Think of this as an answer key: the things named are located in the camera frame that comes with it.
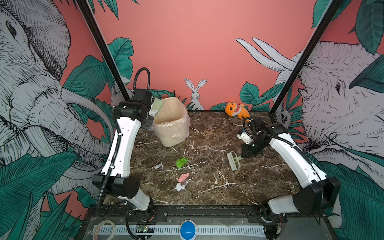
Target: elephant eye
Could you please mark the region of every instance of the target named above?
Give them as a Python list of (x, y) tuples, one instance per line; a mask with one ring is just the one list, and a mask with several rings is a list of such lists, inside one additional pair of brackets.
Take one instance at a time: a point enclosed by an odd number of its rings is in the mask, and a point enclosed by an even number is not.
[(340, 83), (337, 83), (337, 84), (336, 84), (336, 91), (337, 91), (338, 94), (340, 95)]
[(12, 27), (12, 24), (9, 21), (5, 22), (5, 24), (7, 25), (7, 28), (9, 32), (12, 34), (13, 38), (15, 38), (15, 36), (17, 35), (16, 29)]

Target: rabbit drawing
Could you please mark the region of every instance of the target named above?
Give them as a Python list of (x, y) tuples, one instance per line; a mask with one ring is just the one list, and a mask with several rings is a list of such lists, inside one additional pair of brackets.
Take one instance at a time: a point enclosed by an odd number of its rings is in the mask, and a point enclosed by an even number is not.
[(184, 80), (185, 80), (185, 83), (187, 84), (187, 87), (192, 89), (192, 96), (191, 96), (192, 100), (191, 100), (191, 104), (190, 105), (191, 106), (194, 105), (194, 107), (192, 107), (191, 110), (204, 110), (204, 107), (199, 102), (199, 98), (200, 98), (199, 88), (204, 86), (204, 84), (207, 83), (207, 80), (206, 79), (201, 80), (196, 88), (193, 85), (193, 83), (191, 82), (191, 80), (186, 79), (186, 78), (184, 78)]

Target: blue round button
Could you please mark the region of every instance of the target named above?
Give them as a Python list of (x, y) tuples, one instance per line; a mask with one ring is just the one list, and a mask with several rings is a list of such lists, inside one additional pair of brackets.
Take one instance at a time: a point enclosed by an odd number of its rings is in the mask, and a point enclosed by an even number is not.
[(180, 225), (180, 238), (182, 240), (193, 240), (196, 237), (196, 224), (191, 220), (185, 220)]

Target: beige trash can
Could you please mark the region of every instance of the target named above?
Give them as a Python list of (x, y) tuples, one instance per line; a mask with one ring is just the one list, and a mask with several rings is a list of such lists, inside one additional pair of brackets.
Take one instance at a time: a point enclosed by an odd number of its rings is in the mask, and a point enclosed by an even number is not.
[(177, 98), (163, 99), (163, 106), (155, 116), (155, 135), (165, 147), (181, 143), (189, 136), (190, 118), (184, 104)]

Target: brown marble tabletop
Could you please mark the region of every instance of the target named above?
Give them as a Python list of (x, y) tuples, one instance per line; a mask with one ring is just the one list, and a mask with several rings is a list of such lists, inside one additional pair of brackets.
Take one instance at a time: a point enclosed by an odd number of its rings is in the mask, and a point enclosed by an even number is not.
[[(243, 141), (237, 139), (242, 120), (218, 112), (188, 112), (191, 124), (186, 140), (164, 147), (154, 132), (138, 132), (131, 157), (131, 176), (140, 177), (140, 187), (155, 204), (250, 205), (296, 193), (297, 179), (284, 160), (272, 149), (263, 155), (242, 159), (232, 171), (227, 153), (241, 155)], [(267, 113), (251, 113), (270, 123)], [(188, 162), (178, 169), (176, 160)], [(163, 163), (163, 170), (154, 166)], [(181, 174), (190, 173), (186, 190), (176, 190)], [(107, 196), (104, 203), (114, 204)]]

